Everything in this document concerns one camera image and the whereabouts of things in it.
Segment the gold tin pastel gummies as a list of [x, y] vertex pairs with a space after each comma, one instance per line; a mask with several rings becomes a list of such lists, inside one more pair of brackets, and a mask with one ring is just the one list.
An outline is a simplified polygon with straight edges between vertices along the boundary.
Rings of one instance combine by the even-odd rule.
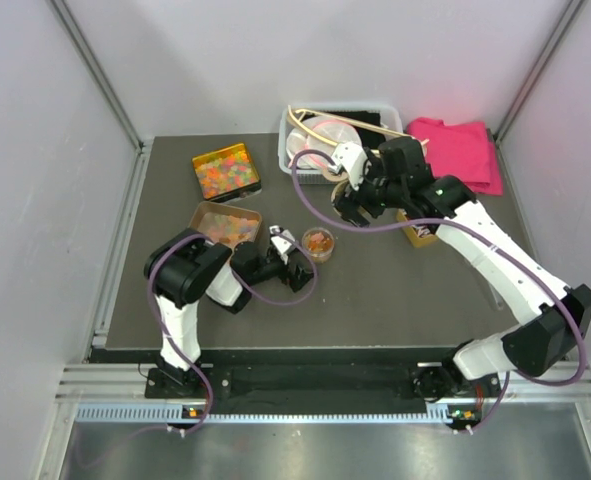
[[194, 211], [188, 226], [214, 243], [231, 248], [243, 242], [255, 242], [262, 231], [260, 213], [231, 205], [203, 201]]

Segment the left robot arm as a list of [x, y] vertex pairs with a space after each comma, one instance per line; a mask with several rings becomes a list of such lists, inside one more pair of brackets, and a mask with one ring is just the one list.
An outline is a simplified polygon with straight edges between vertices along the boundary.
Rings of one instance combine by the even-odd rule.
[[198, 310], [204, 297], [236, 314], [257, 294], [253, 287], [268, 280], [278, 279], [294, 293], [316, 285], [317, 268], [291, 232], [273, 226], [269, 234], [268, 248], [261, 253], [251, 240], [230, 247], [188, 228], [150, 255], [144, 277], [162, 347], [147, 374], [147, 398], [183, 398], [209, 390], [198, 366]]

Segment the white round lid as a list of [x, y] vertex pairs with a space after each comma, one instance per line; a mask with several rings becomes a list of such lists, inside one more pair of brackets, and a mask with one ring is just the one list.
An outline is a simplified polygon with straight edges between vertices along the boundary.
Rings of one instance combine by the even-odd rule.
[[354, 209], [354, 203], [350, 198], [350, 183], [348, 180], [339, 182], [331, 192], [331, 204], [339, 215], [347, 215]]

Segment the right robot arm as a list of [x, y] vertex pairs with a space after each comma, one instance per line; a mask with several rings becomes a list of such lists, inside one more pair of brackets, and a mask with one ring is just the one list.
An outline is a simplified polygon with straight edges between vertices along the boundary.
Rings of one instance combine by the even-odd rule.
[[338, 144], [330, 171], [341, 178], [332, 195], [340, 217], [367, 228], [387, 209], [402, 209], [459, 253], [500, 295], [518, 324], [460, 345], [441, 380], [462, 396], [479, 378], [517, 371], [533, 380], [583, 340], [591, 322], [591, 288], [571, 287], [535, 262], [491, 218], [475, 193], [453, 175], [437, 177], [421, 141], [401, 136], [372, 151]]

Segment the clear round container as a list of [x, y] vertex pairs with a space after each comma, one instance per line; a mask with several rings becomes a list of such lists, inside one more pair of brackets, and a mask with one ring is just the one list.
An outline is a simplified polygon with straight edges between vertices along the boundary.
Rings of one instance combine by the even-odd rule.
[[301, 245], [315, 263], [324, 263], [332, 256], [335, 238], [329, 230], [314, 227], [303, 234]]

